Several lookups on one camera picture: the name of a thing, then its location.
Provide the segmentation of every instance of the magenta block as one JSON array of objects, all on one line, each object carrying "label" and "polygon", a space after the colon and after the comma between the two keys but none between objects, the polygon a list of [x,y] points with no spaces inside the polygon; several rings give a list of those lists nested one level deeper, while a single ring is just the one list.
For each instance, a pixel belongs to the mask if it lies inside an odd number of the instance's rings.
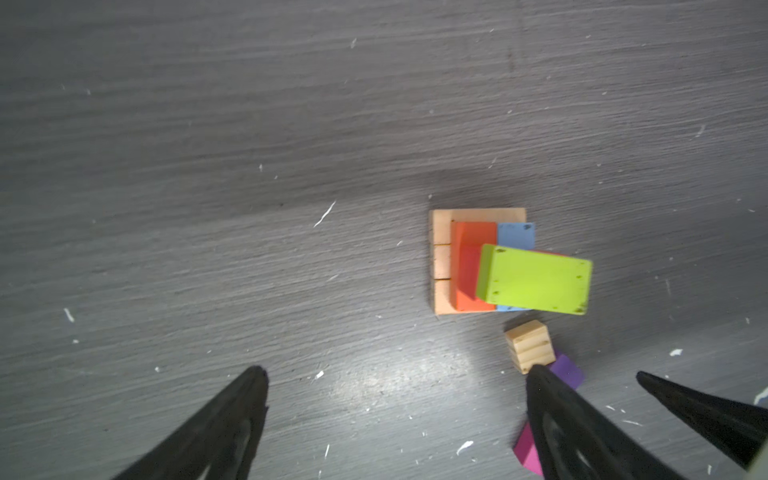
[{"label": "magenta block", "polygon": [[549,369],[573,390],[584,381],[584,373],[565,354],[555,352],[555,360],[548,365]]},{"label": "magenta block", "polygon": [[515,447],[512,450],[515,452],[515,456],[518,458],[521,465],[537,475],[544,474],[541,471],[541,463],[538,461],[536,445],[533,443],[533,432],[531,431],[530,423],[525,423],[523,433],[520,435],[518,442],[515,443]]}]

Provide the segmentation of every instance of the white scratch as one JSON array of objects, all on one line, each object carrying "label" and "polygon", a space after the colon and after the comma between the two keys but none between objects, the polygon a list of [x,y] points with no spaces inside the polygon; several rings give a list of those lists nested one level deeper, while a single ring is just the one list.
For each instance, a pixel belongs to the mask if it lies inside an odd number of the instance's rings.
[{"label": "white scratch", "polygon": [[326,217],[326,215],[331,213],[331,209],[333,208],[334,205],[336,205],[336,201],[335,200],[333,201],[331,206],[328,207],[328,210],[326,210],[326,212],[323,214],[323,216],[320,218],[320,220],[318,220],[317,223],[315,223],[314,227],[317,227],[318,225],[320,225],[320,222],[323,221],[323,219]]},{"label": "white scratch", "polygon": [[758,403],[760,403],[760,400],[762,399],[768,399],[768,386],[766,387],[765,390],[763,390],[762,392],[758,393],[755,396],[755,401],[753,402],[753,405],[757,405]]},{"label": "white scratch", "polygon": [[456,455],[462,452],[464,449],[468,449],[469,447],[473,446],[475,443],[472,440],[467,440],[462,444],[462,446],[458,447],[458,450],[456,450]]}]

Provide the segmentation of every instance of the purple block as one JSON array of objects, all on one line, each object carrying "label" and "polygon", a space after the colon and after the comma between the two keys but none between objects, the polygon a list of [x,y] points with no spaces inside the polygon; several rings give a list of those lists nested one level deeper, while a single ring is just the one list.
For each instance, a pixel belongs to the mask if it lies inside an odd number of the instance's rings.
[{"label": "purple block", "polygon": [[549,364],[549,369],[573,390],[584,381],[584,373],[564,353],[555,352],[554,362]]}]

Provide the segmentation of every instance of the green block side face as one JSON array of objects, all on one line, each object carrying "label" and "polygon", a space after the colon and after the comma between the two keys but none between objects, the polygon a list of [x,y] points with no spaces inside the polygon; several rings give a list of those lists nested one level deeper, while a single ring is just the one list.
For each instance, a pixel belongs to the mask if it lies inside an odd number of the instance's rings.
[{"label": "green block side face", "polygon": [[488,298],[488,274],[491,271],[491,262],[493,261],[493,250],[496,248],[496,245],[491,245],[489,243],[486,243],[482,246],[480,249],[480,267],[478,271],[478,282],[477,286],[475,287],[475,296],[477,296],[480,300],[491,303],[487,301]]},{"label": "green block side face", "polygon": [[495,305],[584,315],[591,276],[590,260],[484,245],[477,296]]}]

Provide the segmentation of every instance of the gray table surface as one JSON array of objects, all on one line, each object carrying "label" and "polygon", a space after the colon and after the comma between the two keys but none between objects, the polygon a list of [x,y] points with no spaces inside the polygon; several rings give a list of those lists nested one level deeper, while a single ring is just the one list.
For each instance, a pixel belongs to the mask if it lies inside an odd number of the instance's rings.
[{"label": "gray table surface", "polygon": [[588,314],[540,315],[580,393],[740,477],[634,374],[768,386],[764,2],[0,13],[0,477],[109,478],[256,363],[252,478],[535,478],[514,316],[427,300],[428,210],[509,206],[594,261]]}]

